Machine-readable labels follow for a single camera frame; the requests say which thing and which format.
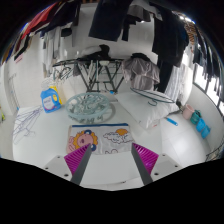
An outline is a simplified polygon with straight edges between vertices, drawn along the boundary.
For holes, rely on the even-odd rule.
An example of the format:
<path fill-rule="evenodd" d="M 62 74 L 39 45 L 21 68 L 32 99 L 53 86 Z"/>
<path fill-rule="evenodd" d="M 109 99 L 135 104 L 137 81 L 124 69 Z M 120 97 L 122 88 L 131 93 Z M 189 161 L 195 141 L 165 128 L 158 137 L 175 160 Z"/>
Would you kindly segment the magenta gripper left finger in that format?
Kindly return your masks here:
<path fill-rule="evenodd" d="M 76 185 L 79 185 L 81 183 L 91 154 L 91 145 L 88 144 L 69 153 L 64 157 L 65 162 L 72 174 L 72 183 Z"/>

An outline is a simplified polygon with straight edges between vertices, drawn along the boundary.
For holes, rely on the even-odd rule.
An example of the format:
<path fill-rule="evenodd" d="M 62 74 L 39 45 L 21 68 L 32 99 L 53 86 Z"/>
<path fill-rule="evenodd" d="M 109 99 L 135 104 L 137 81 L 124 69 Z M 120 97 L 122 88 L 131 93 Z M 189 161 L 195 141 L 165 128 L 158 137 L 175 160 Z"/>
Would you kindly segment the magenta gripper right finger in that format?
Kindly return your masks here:
<path fill-rule="evenodd" d="M 159 155 L 141 145 L 132 144 L 131 153 L 138 168 L 140 177 L 144 185 L 153 182 L 151 172 L 158 160 Z"/>

